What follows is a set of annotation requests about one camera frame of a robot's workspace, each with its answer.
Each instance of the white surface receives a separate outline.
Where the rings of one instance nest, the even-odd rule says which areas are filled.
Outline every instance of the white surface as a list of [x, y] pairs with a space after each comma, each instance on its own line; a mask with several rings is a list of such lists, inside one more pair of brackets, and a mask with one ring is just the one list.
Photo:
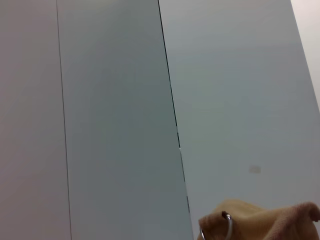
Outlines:
[[59, 0], [73, 240], [191, 240], [156, 0]]
[[291, 0], [315, 96], [320, 102], [320, 1]]
[[320, 114], [290, 1], [160, 8], [194, 238], [225, 198], [320, 204]]
[[0, 1], [0, 238], [70, 240], [55, 0]]

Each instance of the silver ring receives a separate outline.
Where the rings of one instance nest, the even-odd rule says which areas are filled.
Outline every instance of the silver ring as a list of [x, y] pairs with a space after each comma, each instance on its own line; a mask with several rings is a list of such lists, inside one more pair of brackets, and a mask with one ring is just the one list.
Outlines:
[[[222, 216], [228, 221], [228, 232], [226, 234], [225, 240], [230, 240], [231, 235], [232, 235], [232, 228], [233, 228], [233, 220], [230, 214], [227, 212], [223, 211]], [[200, 228], [200, 235], [202, 237], [202, 240], [206, 240], [204, 232], [202, 231], [201, 227]]]

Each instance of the vertical line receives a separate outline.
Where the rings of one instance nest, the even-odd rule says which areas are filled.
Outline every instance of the vertical line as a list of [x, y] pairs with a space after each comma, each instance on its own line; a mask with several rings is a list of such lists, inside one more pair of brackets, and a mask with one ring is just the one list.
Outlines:
[[63, 110], [63, 126], [64, 126], [65, 163], [66, 163], [66, 182], [67, 182], [67, 189], [68, 189], [68, 206], [69, 206], [69, 226], [70, 226], [70, 240], [72, 240], [71, 211], [70, 211], [70, 190], [69, 190], [69, 169], [68, 169], [67, 135], [66, 135], [66, 116], [65, 116], [64, 85], [63, 85], [63, 82], [62, 82], [62, 63], [61, 63], [61, 48], [60, 48], [58, 0], [56, 0], [55, 2], [56, 2], [56, 21], [57, 21], [57, 30], [58, 30], [60, 77], [61, 77], [61, 91], [62, 91], [62, 110]]
[[163, 45], [164, 45], [164, 52], [165, 52], [166, 67], [168, 69], [168, 75], [169, 75], [169, 83], [170, 83], [170, 91], [171, 91], [171, 98], [172, 98], [172, 105], [173, 105], [174, 120], [175, 120], [175, 126], [176, 126], [176, 134], [178, 136], [178, 143], [179, 143], [179, 148], [180, 148], [180, 138], [179, 138], [179, 133], [178, 133], [178, 124], [177, 124], [177, 116], [176, 116], [176, 109], [175, 109], [175, 103], [174, 103], [174, 96], [172, 94], [171, 78], [170, 78], [168, 55], [167, 55], [167, 48], [166, 48], [166, 42], [165, 42], [164, 27], [162, 25], [160, 3], [159, 3], [159, 0], [157, 0], [157, 1], [158, 1], [159, 14], [160, 14], [160, 23], [161, 23], [161, 31], [162, 31], [162, 38], [163, 38]]
[[169, 63], [168, 63], [168, 55], [167, 55], [167, 48], [166, 48], [166, 42], [165, 42], [165, 34], [164, 34], [164, 27], [162, 24], [162, 17], [161, 17], [161, 10], [160, 10], [160, 3], [158, 1], [158, 7], [159, 7], [159, 14], [160, 14], [160, 22], [161, 22], [161, 31], [162, 31], [162, 37], [163, 37], [163, 45], [164, 45], [164, 52], [165, 52], [165, 59], [166, 59], [166, 67], [168, 69], [168, 75], [169, 75], [169, 83], [170, 83], [170, 90], [171, 90], [171, 98], [172, 98], [172, 105], [173, 105], [173, 112], [174, 112], [174, 119], [175, 119], [175, 126], [176, 126], [176, 134], [178, 136], [178, 142], [179, 142], [179, 150], [180, 150], [180, 159], [181, 159], [181, 167], [182, 167], [182, 173], [183, 173], [183, 180], [184, 180], [184, 187], [185, 187], [185, 193], [186, 193], [186, 202], [188, 206], [188, 212], [190, 216], [190, 229], [191, 229], [191, 235], [193, 236], [193, 229], [192, 229], [192, 221], [191, 221], [191, 213], [190, 213], [190, 205], [189, 205], [189, 198], [188, 198], [188, 192], [187, 192], [187, 183], [185, 178], [185, 170], [184, 170], [184, 163], [182, 160], [182, 154], [181, 154], [181, 147], [180, 147], [180, 139], [179, 139], [179, 132], [178, 132], [178, 124], [177, 124], [177, 117], [176, 117], [176, 110], [175, 110], [175, 103], [174, 103], [174, 96], [172, 93], [172, 87], [171, 87], [171, 78], [170, 78], [170, 71], [169, 71]]

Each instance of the gray panel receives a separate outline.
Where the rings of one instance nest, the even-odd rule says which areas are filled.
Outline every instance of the gray panel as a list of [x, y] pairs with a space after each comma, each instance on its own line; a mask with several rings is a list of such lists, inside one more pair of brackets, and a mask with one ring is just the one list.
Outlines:
[[290, 0], [160, 7], [194, 237], [224, 198], [320, 204], [320, 115]]
[[55, 0], [0, 1], [0, 238], [70, 239]]
[[158, 2], [58, 16], [72, 238], [192, 239]]

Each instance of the beige cloth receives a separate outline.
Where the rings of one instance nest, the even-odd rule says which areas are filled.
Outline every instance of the beige cloth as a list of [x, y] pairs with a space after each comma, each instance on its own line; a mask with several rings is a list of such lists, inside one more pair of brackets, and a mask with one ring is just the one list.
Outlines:
[[319, 240], [313, 221], [320, 220], [320, 211], [312, 202], [268, 210], [240, 200], [226, 200], [199, 220], [205, 240], [225, 239], [228, 221], [222, 211], [233, 219], [231, 240]]

